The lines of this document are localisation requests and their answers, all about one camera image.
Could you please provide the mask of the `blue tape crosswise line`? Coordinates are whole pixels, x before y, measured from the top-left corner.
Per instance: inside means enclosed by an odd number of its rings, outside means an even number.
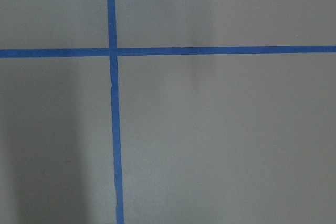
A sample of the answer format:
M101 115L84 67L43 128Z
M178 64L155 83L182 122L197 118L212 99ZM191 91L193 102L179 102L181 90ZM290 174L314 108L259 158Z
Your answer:
M335 46L237 46L237 47L159 47L159 48L72 48L72 49L3 49L1 58L89 57L146 55L223 55L331 53Z

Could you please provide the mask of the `blue tape lengthwise line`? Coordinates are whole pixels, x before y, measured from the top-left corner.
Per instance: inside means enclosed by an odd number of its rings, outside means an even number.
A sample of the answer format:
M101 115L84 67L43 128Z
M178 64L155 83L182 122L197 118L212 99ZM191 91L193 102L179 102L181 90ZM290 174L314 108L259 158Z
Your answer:
M107 0L116 222L124 223L116 0Z

